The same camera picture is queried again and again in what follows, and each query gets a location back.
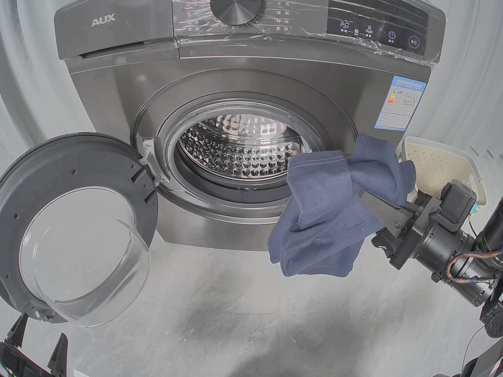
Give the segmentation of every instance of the gray washing machine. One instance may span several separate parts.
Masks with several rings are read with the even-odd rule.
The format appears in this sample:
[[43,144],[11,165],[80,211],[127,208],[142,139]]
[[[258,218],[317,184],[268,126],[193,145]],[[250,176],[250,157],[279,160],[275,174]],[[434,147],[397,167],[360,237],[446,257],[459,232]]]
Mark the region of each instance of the gray washing machine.
[[81,326],[137,297],[156,229],[265,250],[293,155],[397,145],[445,28],[421,0],[77,0],[54,22],[97,132],[0,179],[0,297]]
[[243,250],[266,249],[291,155],[399,143],[420,95],[385,103],[397,77],[424,89],[445,21],[421,0],[77,0],[54,17],[96,131],[153,169],[163,239]]

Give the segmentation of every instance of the door hinge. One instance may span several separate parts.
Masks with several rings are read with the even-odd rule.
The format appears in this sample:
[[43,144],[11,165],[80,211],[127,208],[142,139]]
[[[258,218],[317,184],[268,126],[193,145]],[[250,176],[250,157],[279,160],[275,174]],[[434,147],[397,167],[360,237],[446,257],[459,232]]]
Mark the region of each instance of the door hinge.
[[139,160],[142,166],[147,165],[154,177],[154,185],[157,187],[161,182],[169,181],[162,172],[155,156],[155,143],[153,138],[143,140],[143,157]]

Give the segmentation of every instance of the qr code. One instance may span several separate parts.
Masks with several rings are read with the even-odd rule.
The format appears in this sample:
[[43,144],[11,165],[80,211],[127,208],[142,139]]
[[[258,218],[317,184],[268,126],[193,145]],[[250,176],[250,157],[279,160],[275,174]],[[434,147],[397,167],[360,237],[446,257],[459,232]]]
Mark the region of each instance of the qr code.
[[407,92],[406,96],[402,100],[402,106],[408,106],[409,108],[415,107],[418,103],[419,94]]

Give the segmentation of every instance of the protective plastic wrap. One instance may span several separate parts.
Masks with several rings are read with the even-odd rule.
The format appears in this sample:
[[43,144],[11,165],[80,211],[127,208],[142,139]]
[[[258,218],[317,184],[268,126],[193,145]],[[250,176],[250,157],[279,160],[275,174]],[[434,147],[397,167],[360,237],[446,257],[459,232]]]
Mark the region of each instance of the protective plastic wrap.
[[210,0],[172,0],[180,46],[251,46],[287,38],[346,43],[418,64],[440,58],[444,13],[424,0],[262,0],[260,13],[239,26],[220,22]]

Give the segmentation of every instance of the fabric garment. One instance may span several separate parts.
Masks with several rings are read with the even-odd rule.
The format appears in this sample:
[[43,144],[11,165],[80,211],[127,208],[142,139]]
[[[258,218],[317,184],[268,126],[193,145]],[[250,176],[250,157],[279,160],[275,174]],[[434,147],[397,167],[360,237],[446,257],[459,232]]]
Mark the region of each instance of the fabric garment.
[[415,185],[415,166],[399,163],[391,143],[361,134],[355,153],[298,154],[288,164],[292,197],[268,240],[271,262],[285,276],[347,276],[363,240],[384,226],[358,196],[364,188],[404,206]]

